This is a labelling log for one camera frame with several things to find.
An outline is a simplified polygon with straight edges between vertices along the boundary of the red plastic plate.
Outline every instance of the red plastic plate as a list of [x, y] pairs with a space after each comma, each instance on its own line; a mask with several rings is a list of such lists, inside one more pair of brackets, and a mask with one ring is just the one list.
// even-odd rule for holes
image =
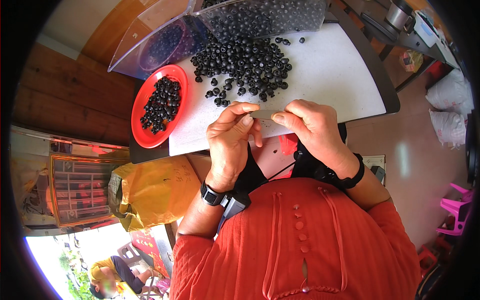
[[[152, 93], [155, 91], [153, 85], [163, 76], [166, 76], [168, 79], [178, 81], [180, 83], [180, 106], [179, 111], [172, 122], [167, 123], [167, 121], [164, 120], [167, 129], [164, 132], [159, 131], [157, 132], [157, 134], [153, 134], [150, 131], [150, 128], [142, 128], [140, 118], [144, 116], [144, 106], [148, 102], [148, 99], [150, 98]], [[143, 148], [155, 148], [162, 144], [168, 138], [168, 136], [170, 135], [170, 133], [172, 133], [178, 121], [182, 117], [185, 106], [188, 105], [187, 94], [187, 74], [185, 74], [185, 71], [177, 65], [164, 66], [156, 70], [152, 75], [150, 75], [147, 80], [145, 80], [144, 84], [138, 91], [137, 98], [135, 99], [135, 102], [133, 104], [131, 119], [133, 137], [140, 146], [142, 146]]]

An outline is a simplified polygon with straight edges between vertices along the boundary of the small blade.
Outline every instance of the small blade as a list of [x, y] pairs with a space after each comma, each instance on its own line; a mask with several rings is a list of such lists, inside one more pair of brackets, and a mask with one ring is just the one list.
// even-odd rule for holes
[[264, 109], [264, 110], [256, 110], [251, 111], [250, 116], [256, 119], [263, 119], [263, 120], [271, 120], [272, 115], [281, 112], [279, 110], [271, 110], [271, 109]]

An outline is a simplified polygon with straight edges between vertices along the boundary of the wrist strap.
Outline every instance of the wrist strap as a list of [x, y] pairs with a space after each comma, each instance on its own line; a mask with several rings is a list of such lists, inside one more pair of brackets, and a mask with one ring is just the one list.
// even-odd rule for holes
[[365, 174], [365, 165], [363, 164], [363, 158], [358, 153], [354, 153], [354, 155], [358, 158], [360, 162], [359, 171], [353, 178], [347, 177], [345, 179], [338, 180], [338, 182], [340, 183], [340, 186], [345, 190], [354, 188], [357, 185], [357, 183], [359, 183], [359, 181], [363, 178], [363, 175]]
[[211, 206], [219, 205], [225, 196], [225, 193], [217, 193], [210, 189], [208, 185], [205, 184], [205, 181], [203, 181], [200, 186], [200, 194], [202, 195], [203, 201]]

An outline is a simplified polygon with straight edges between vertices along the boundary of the white table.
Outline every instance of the white table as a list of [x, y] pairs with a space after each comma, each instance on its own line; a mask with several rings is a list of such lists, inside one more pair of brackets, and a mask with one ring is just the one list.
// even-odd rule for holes
[[[327, 104], [337, 110], [338, 122], [346, 122], [386, 113], [375, 81], [361, 55], [339, 24], [323, 24], [318, 32], [300, 32], [283, 35], [291, 45], [280, 44], [285, 57], [290, 59], [293, 70], [288, 72], [288, 89], [277, 89], [275, 97], [262, 102], [247, 93], [238, 96], [238, 88], [227, 91], [227, 100], [260, 104], [261, 109], [283, 110], [293, 99], [302, 98], [319, 104]], [[305, 38], [305, 43], [298, 40]], [[189, 104], [184, 115], [169, 137], [170, 156], [208, 148], [206, 128], [214, 122], [224, 108], [217, 108], [215, 97], [206, 99], [212, 90], [211, 78], [203, 76], [203, 82], [195, 82], [195, 67], [190, 58], [178, 63], [187, 73]], [[228, 74], [214, 76], [222, 89]], [[273, 121], [262, 121], [263, 137], [291, 133]]]

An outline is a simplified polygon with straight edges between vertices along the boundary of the clear plastic bin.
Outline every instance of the clear plastic bin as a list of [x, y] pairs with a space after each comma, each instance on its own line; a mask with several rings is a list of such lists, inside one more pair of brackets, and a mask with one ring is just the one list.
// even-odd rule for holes
[[158, 68], [202, 50], [207, 28], [188, 15], [194, 4], [159, 0], [148, 7], [125, 32], [107, 71], [144, 80]]
[[228, 0], [205, 9], [202, 1], [192, 6], [220, 42], [231, 36], [250, 38], [300, 31], [318, 31], [330, 0]]

